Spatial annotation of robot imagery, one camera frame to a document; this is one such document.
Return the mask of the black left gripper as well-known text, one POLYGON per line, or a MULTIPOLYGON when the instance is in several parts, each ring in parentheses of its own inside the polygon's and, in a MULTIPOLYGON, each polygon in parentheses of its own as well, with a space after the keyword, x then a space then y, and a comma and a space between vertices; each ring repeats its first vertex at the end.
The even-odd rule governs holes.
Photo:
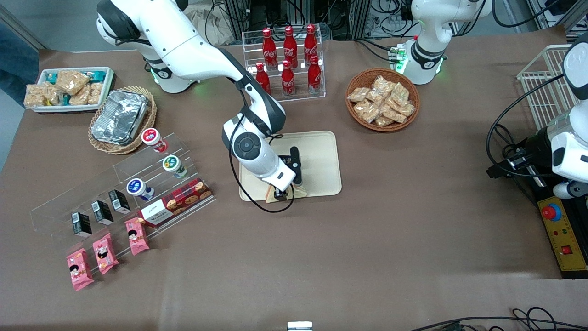
POLYGON ((547 130, 541 129, 517 144, 505 147, 506 163, 487 168, 491 179, 512 176, 553 177, 552 147, 547 130))

